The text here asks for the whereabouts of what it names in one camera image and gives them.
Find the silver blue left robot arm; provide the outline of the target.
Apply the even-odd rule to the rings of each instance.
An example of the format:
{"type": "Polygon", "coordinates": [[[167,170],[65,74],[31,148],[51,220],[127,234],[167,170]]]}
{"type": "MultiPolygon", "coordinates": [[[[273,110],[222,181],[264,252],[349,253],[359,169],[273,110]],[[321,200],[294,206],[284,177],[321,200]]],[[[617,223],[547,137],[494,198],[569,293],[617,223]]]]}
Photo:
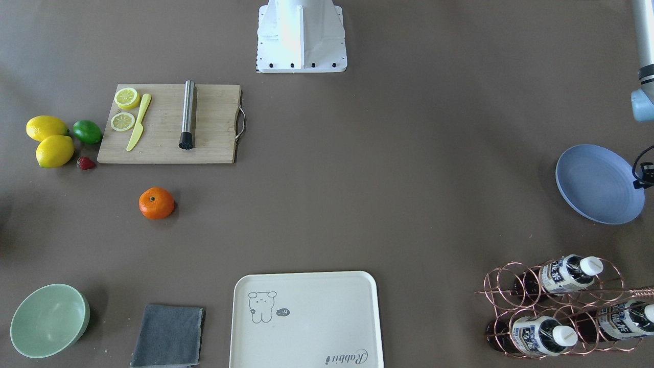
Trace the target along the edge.
{"type": "Polygon", "coordinates": [[[653,1],[632,1],[638,52],[640,88],[631,93],[633,116],[640,123],[653,121],[653,1]]]}

